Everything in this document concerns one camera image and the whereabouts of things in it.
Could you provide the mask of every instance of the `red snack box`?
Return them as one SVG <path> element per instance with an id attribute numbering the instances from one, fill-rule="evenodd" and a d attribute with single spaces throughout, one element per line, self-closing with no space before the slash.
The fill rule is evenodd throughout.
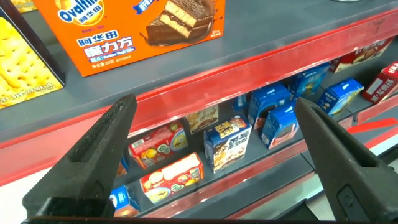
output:
<path id="1" fill-rule="evenodd" d="M 334 59 L 330 63 L 329 70 L 336 73 L 353 65 L 357 65 L 372 58 L 376 58 L 383 54 L 383 52 L 387 49 L 388 45 L 392 42 L 393 39 L 394 37 L 390 37 L 386 40 L 376 41 L 371 45 L 368 45 L 361 49 L 356 49 L 354 52 Z"/>
<path id="2" fill-rule="evenodd" d="M 373 80 L 362 96 L 373 104 L 380 103 L 398 88 L 398 61 L 387 68 Z"/>
<path id="3" fill-rule="evenodd" d="M 146 169 L 187 146 L 184 128 L 178 121 L 174 121 L 132 143 L 129 153 Z"/>
<path id="4" fill-rule="evenodd" d="M 203 164 L 198 154 L 194 152 L 167 167 L 146 175 L 139 181 L 149 200 L 157 203 L 203 178 Z"/>

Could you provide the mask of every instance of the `yellow cracker image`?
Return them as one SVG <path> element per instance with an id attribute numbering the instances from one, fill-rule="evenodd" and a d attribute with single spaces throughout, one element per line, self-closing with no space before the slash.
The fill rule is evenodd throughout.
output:
<path id="1" fill-rule="evenodd" d="M 33 0 L 11 0 L 20 13 L 36 10 Z"/>
<path id="2" fill-rule="evenodd" d="M 18 31 L 0 17 L 0 109 L 63 86 Z"/>

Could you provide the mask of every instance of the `merchandise display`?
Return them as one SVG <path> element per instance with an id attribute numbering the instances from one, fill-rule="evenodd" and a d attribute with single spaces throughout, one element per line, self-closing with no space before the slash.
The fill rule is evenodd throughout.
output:
<path id="1" fill-rule="evenodd" d="M 205 130 L 205 155 L 214 173 L 244 157 L 250 132 L 242 115 Z"/>
<path id="2" fill-rule="evenodd" d="M 291 139 L 299 130 L 299 123 L 293 110 L 295 103 L 296 100 L 287 102 L 269 112 L 261 134 L 261 140 L 268 149 Z"/>
<path id="3" fill-rule="evenodd" d="M 157 203 L 204 178 L 203 164 L 195 152 L 140 179 L 141 188 Z"/>
<path id="4" fill-rule="evenodd" d="M 383 52 L 387 49 L 392 40 L 394 40 L 394 37 L 390 37 L 386 40 L 378 40 L 369 46 L 356 49 L 354 52 L 334 59 L 330 63 L 330 71 L 339 72 L 343 69 L 365 62 L 372 58 L 380 57 L 380 55 L 383 54 Z"/>
<path id="5" fill-rule="evenodd" d="M 246 109 L 249 106 L 248 102 L 248 94 L 242 94 L 238 97 L 235 97 L 231 100 L 231 106 L 234 111 L 240 111 Z"/>
<path id="6" fill-rule="evenodd" d="M 355 79 L 348 78 L 327 88 L 319 99 L 318 105 L 329 115 L 339 113 L 364 87 Z"/>
<path id="7" fill-rule="evenodd" d="M 398 88 L 398 62 L 394 62 L 373 80 L 362 96 L 373 104 L 380 103 Z"/>
<path id="8" fill-rule="evenodd" d="M 63 88 L 64 72 L 9 1 L 0 30 L 0 109 Z"/>
<path id="9" fill-rule="evenodd" d="M 249 121 L 253 129 L 262 128 L 266 121 L 268 112 L 286 101 L 290 100 L 291 93 L 281 83 L 267 85 L 258 90 L 254 90 L 250 106 Z"/>
<path id="10" fill-rule="evenodd" d="M 292 92 L 292 98 L 315 93 L 329 68 L 329 63 L 323 63 L 293 76 L 287 87 Z"/>
<path id="11" fill-rule="evenodd" d="M 140 212 L 136 196 L 125 185 L 112 190 L 109 199 L 116 209 L 115 217 L 134 217 Z"/>
<path id="12" fill-rule="evenodd" d="M 129 153 L 143 169 L 146 169 L 187 146 L 184 128 L 175 121 L 132 143 Z"/>
<path id="13" fill-rule="evenodd" d="M 185 117 L 191 134 L 195 134 L 218 122 L 218 105 L 200 110 Z"/>
<path id="14" fill-rule="evenodd" d="M 33 0 L 11 0 L 20 13 L 36 10 Z"/>
<path id="15" fill-rule="evenodd" d="M 34 2 L 85 77 L 221 37 L 226 0 Z"/>

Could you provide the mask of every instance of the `cracker box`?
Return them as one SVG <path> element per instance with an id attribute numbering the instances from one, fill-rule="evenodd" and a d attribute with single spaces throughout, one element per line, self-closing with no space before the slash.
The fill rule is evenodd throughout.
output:
<path id="1" fill-rule="evenodd" d="M 36 10 L 33 0 L 11 0 L 20 13 Z"/>
<path id="2" fill-rule="evenodd" d="M 339 113 L 355 98 L 363 86 L 355 79 L 348 78 L 327 88 L 318 101 L 318 105 L 328 115 Z"/>
<path id="3" fill-rule="evenodd" d="M 294 113 L 295 102 L 296 100 L 290 101 L 269 112 L 261 134 L 261 140 L 268 149 L 291 139 L 299 130 L 299 123 Z"/>
<path id="4" fill-rule="evenodd" d="M 254 90 L 249 106 L 249 122 L 254 129 L 262 128 L 268 112 L 290 100 L 291 93 L 281 83 Z"/>
<path id="5" fill-rule="evenodd" d="M 330 64 L 324 63 L 296 74 L 287 87 L 292 93 L 292 98 L 315 93 L 329 68 Z"/>
<path id="6" fill-rule="evenodd" d="M 330 63 L 330 71 L 339 72 L 353 65 L 357 65 L 382 55 L 393 39 L 394 37 L 390 37 L 386 40 L 378 40 L 369 46 L 356 49 L 354 52 L 332 60 Z"/>
<path id="7" fill-rule="evenodd" d="M 191 134 L 195 134 L 218 122 L 218 105 L 200 110 L 185 117 Z"/>
<path id="8" fill-rule="evenodd" d="M 244 157 L 250 131 L 242 115 L 205 131 L 205 155 L 214 173 Z"/>
<path id="9" fill-rule="evenodd" d="M 234 111 L 244 110 L 249 106 L 249 95 L 247 93 L 237 96 L 231 100 L 231 106 Z"/>
<path id="10" fill-rule="evenodd" d="M 215 39 L 224 32 L 226 0 L 34 2 L 84 77 Z"/>
<path id="11" fill-rule="evenodd" d="M 362 96 L 373 104 L 380 103 L 398 89 L 397 83 L 398 61 L 383 69 Z"/>
<path id="12" fill-rule="evenodd" d="M 63 88 L 65 74 L 9 1 L 0 1 L 0 109 Z"/>
<path id="13" fill-rule="evenodd" d="M 149 200 L 158 203 L 203 178 L 203 164 L 194 152 L 141 178 L 140 184 Z"/>
<path id="14" fill-rule="evenodd" d="M 183 127 L 178 121 L 174 121 L 132 143 L 129 153 L 146 169 L 187 146 Z"/>
<path id="15" fill-rule="evenodd" d="M 114 217 L 134 217 L 140 212 L 136 196 L 125 185 L 112 190 L 109 199 L 115 207 Z"/>

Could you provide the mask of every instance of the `grey shelf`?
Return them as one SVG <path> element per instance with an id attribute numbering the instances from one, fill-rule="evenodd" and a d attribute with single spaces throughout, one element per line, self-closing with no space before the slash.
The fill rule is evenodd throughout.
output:
<path id="1" fill-rule="evenodd" d="M 24 14 L 67 72 L 64 89 L 0 110 L 0 142 L 398 6 L 395 0 L 228 0 L 224 37 L 82 78 L 38 12 Z"/>

